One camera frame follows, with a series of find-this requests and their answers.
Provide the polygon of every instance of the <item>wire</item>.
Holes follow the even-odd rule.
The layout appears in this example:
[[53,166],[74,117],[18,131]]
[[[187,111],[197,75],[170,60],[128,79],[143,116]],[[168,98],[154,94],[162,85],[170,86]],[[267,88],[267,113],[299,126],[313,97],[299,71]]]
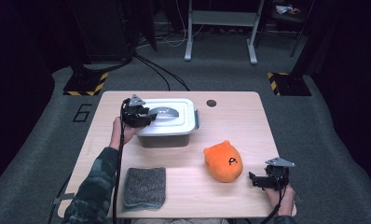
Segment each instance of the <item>wire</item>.
[[171,90],[171,86],[169,85],[168,80],[157,69],[155,69],[153,66],[151,66],[150,64],[148,64],[143,58],[140,58],[140,57],[138,57],[136,55],[135,55],[135,58],[138,59],[139,61],[141,61],[142,63],[144,63],[145,65],[149,66],[154,71],[156,71],[163,78],[163,80],[166,82],[166,85],[168,86],[168,91]]
[[69,175],[69,176],[66,178],[66,180],[64,181],[64,183],[63,183],[62,186],[61,186],[60,191],[59,191],[58,194],[57,194],[57,197],[55,197],[54,201],[52,202],[52,208],[51,208],[51,213],[49,214],[48,224],[51,223],[52,215],[54,214],[54,210],[55,210],[55,207],[56,207],[56,205],[57,205],[57,203],[56,203],[55,201],[60,199],[60,196],[61,196],[61,193],[62,193],[64,187],[66,186],[66,184],[67,184],[67,183],[69,182],[69,180],[70,180],[70,176],[71,176],[71,175]]
[[136,52],[134,53],[134,57],[137,58],[138,60],[140,60],[141,62],[147,64],[147,65],[148,65],[149,67],[151,67],[151,68],[153,68],[153,67],[150,66],[150,64],[152,64],[152,65],[154,65],[156,68],[159,68],[159,69],[161,69],[162,71],[166,72],[168,75],[170,75],[171,77],[173,77],[174,79],[176,79],[176,80],[177,80],[177,81],[178,81],[182,86],[184,86],[185,89],[186,89],[187,91],[190,91],[190,89],[187,87],[186,83],[185,83],[185,82],[184,82],[180,77],[178,77],[177,75],[175,75],[175,74],[173,74],[172,72],[166,70],[165,68],[161,67],[160,65],[151,62],[150,60],[148,60],[148,59],[146,59],[145,57],[143,57],[143,56],[137,54]]
[[[209,1],[209,8],[208,8],[208,11],[211,10],[211,6],[212,6],[212,0]],[[199,33],[199,31],[203,28],[203,26],[204,26],[204,25],[200,26],[200,28],[197,30],[196,33],[194,33],[194,34],[192,35],[192,37],[194,37],[195,35],[197,35],[197,34]]]
[[180,12],[180,8],[179,8],[179,2],[178,0],[176,0],[176,5],[177,5],[177,11],[179,12],[179,17],[180,17],[180,20],[182,21],[182,25],[183,25],[183,31],[184,31],[184,36],[183,36],[183,39],[180,41],[180,44],[177,44],[177,45],[172,45],[171,44],[171,41],[168,41],[166,38],[162,38],[163,40],[166,41],[166,43],[171,46],[171,47],[179,47],[180,45],[182,45],[185,41],[186,41],[186,26],[185,26],[185,22],[183,21],[183,17],[182,17],[182,13]]
[[119,185],[119,177],[121,174],[121,161],[122,161],[122,151],[124,149],[124,140],[125,140],[125,125],[124,125],[124,120],[122,116],[122,110],[124,109],[124,104],[122,103],[121,106],[121,135],[120,135],[120,140],[119,140],[119,148],[118,148],[118,160],[117,160],[117,173],[116,173],[116,186],[114,188],[114,197],[113,197],[113,223],[117,223],[117,196],[118,196],[118,185]]
[[262,222],[261,224],[266,224],[267,222],[269,222],[273,216],[275,216],[275,214],[279,211],[279,208],[281,207],[281,203],[282,203],[282,199],[284,198],[284,194],[285,194],[285,191],[287,190],[287,186],[285,186],[284,188],[284,194],[282,195],[282,189],[281,189],[281,185],[279,183],[279,180],[278,180],[278,177],[275,176],[273,174],[273,172],[271,172],[271,174],[275,177],[275,180],[276,180],[276,183],[278,184],[278,188],[279,188],[279,202],[278,204],[276,204],[276,206],[273,208],[273,211],[269,214],[269,216],[267,216]]

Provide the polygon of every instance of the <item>wooden table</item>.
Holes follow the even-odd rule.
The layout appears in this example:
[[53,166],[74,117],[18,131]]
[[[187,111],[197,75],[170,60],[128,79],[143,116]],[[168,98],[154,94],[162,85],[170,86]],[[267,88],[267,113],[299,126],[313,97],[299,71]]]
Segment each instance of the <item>wooden table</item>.
[[[249,171],[264,176],[265,161],[278,157],[261,99],[250,91],[106,91],[90,125],[65,193],[76,193],[102,149],[108,146],[113,120],[123,100],[186,98],[200,114],[200,128],[186,147],[144,148],[137,137],[124,147],[117,199],[118,217],[266,217],[272,210],[266,193],[253,187]],[[207,101],[215,100],[210,107]],[[232,183],[209,175],[203,149],[229,140],[239,151],[243,172]],[[129,168],[166,167],[166,201],[159,210],[121,212],[122,186]],[[58,214],[71,200],[62,201]]]

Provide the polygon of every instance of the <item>table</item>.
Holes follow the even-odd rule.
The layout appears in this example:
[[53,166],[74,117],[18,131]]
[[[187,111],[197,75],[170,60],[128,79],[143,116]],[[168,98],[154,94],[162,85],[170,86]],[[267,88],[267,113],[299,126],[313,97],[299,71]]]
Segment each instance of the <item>table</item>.
[[[90,125],[65,193],[76,193],[102,149],[108,146],[114,117],[123,100],[186,98],[199,111],[200,127],[186,147],[144,148],[137,137],[124,147],[117,216],[137,217],[266,217],[272,210],[266,193],[253,187],[248,172],[265,175],[265,161],[278,157],[268,120],[256,92],[251,91],[106,91]],[[215,100],[216,106],[207,105]],[[243,172],[231,183],[209,175],[203,149],[229,140],[239,151]],[[121,212],[122,186],[128,168],[166,167],[166,201],[159,210]],[[62,201],[58,214],[71,200]]]
[[249,50],[250,63],[257,64],[255,56],[254,40],[257,33],[258,23],[261,17],[262,7],[265,0],[259,0],[258,10],[256,12],[228,12],[228,11],[204,11],[193,10],[192,0],[188,4],[188,39],[185,49],[185,60],[191,61],[193,34],[193,24],[209,25],[230,25],[230,26],[248,26],[253,27],[250,39],[246,40]]

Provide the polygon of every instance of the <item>white plastic container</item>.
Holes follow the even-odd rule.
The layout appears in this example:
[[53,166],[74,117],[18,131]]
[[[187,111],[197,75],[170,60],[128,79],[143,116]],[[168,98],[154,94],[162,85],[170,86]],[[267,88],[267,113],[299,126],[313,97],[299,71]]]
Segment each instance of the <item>white plastic container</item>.
[[136,135],[143,147],[185,147],[189,135],[199,127],[199,113],[188,99],[145,99],[144,107],[157,109],[156,120]]

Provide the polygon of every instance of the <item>orange stuffed animal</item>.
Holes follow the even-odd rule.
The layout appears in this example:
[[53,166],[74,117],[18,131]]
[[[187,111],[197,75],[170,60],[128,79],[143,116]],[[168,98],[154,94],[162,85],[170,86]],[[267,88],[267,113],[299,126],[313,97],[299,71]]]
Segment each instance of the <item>orange stuffed animal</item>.
[[203,151],[209,173],[223,182],[236,180],[243,171],[240,154],[228,140]]

